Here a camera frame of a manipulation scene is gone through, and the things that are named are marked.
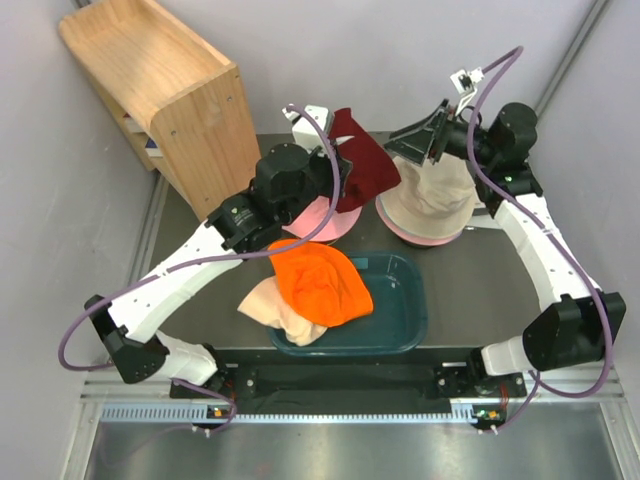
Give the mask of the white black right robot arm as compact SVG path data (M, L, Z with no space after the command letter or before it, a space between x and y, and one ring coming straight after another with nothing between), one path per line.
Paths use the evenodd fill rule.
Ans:
M522 334L473 352L466 380L481 396L498 389L503 375L609 363L626 313L619 293L603 292L580 268L551 218L528 163L536 126L530 107L509 103L472 137L477 193L516 248L541 310Z

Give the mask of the dark red bucket hat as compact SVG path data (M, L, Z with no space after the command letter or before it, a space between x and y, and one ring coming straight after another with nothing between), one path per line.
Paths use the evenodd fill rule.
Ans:
M401 182L399 171L389 154L353 118L350 108L334 112L329 138L349 137L338 146L338 153L352 164L338 201L339 213L353 211Z

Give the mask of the turquoise bucket hat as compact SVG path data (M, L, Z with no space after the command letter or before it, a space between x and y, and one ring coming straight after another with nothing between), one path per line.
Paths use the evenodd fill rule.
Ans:
M421 237L402 229L400 226L394 223L391 220L391 218L387 215L382 203L379 200L375 202L375 208L383 224L401 240L408 242L410 244L415 244L415 245L424 246L424 247L439 246L439 245L444 245L456 240L462 234L462 232L459 231L458 233L452 236L441 238L441 239Z

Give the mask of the beige bucket hat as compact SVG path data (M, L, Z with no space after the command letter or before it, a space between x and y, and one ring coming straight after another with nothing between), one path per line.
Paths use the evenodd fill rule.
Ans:
M462 232L478 201L466 162L449 154L420 166L399 156L393 161L401 182L376 198L391 220L421 237L441 239Z

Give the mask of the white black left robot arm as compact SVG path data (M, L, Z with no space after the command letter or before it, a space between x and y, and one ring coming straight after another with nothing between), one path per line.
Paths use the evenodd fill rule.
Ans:
M86 316L124 383L158 377L220 394L227 374L215 349L162 333L164 322L242 262L316 244L337 211L350 212L398 183L387 152L349 109L288 106L284 114L293 141L258 161L246 189L223 200L137 283L86 302Z

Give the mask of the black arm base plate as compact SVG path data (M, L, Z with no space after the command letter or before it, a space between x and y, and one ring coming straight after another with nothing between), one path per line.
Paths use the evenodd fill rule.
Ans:
M240 365L214 374L203 387L229 394L232 399L260 398L285 391L344 390L410 391L428 399L519 399L526 396L520 374L475 384L464 366L424 364Z

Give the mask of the light pink bucket hat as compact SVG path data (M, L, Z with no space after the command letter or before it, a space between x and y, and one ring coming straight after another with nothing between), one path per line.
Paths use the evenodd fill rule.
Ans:
M456 240L457 238L459 238L460 235L462 234L462 232L458 232L449 237L434 239L434 238L421 237L421 236L412 234L410 232L407 232L406 230L403 230L393 222L386 223L386 227L398 238L400 238L401 240L403 240L408 244L414 245L415 247L437 247L437 246L446 245Z

